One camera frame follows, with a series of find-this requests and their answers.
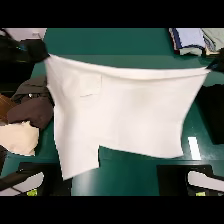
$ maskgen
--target brown cloth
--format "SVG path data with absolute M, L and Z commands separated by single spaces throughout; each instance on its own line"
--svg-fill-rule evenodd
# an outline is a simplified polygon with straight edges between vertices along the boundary
M 50 93 L 47 89 L 47 77 L 38 76 L 23 82 L 11 100 L 15 103 L 23 103 L 27 100 L 37 97 L 48 97 L 51 99 Z
M 53 116 L 53 107 L 48 97 L 30 99 L 12 108 L 7 113 L 8 122 L 30 121 L 30 125 L 44 129 Z
M 17 104 L 12 102 L 10 98 L 0 94 L 0 121 L 8 123 L 7 112 Z

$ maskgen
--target green table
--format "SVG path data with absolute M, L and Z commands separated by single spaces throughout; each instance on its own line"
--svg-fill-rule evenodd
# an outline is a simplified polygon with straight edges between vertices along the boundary
M 45 36 L 51 54 L 94 64 L 127 68 L 177 69 L 207 66 L 211 61 L 197 56 L 174 55 L 163 28 L 76 29 L 49 28 Z M 44 64 L 32 76 L 45 74 Z M 224 84 L 224 75 L 209 73 L 204 85 Z M 192 161 L 188 137 L 196 137 L 201 161 Z M 184 122 L 184 156 L 156 159 L 100 147 L 100 168 L 73 178 L 72 195 L 158 195 L 157 164 L 211 164 L 214 174 L 224 176 L 224 145 L 213 145 L 194 102 Z M 14 172 L 24 161 L 57 163 L 53 122 L 41 133 L 35 157 L 8 153 L 2 176 Z

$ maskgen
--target green surface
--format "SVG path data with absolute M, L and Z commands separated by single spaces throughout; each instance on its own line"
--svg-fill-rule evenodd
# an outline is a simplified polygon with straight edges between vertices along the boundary
M 47 30 L 48 51 L 65 58 L 126 68 L 182 69 L 207 66 L 211 60 L 173 54 L 165 29 L 52 29 Z M 45 74 L 37 64 L 33 77 Z M 224 84 L 224 75 L 209 73 L 204 85 Z M 188 137 L 196 137 L 203 161 L 191 161 Z M 211 164 L 216 175 L 224 176 L 224 145 L 213 145 L 197 104 L 190 108 L 183 125 L 184 156 L 156 159 L 100 147 L 100 168 L 73 179 L 73 195 L 158 195 L 157 164 Z M 9 153 L 3 168 L 5 176 L 21 161 L 58 162 L 53 141 L 53 122 L 42 133 L 35 157 Z

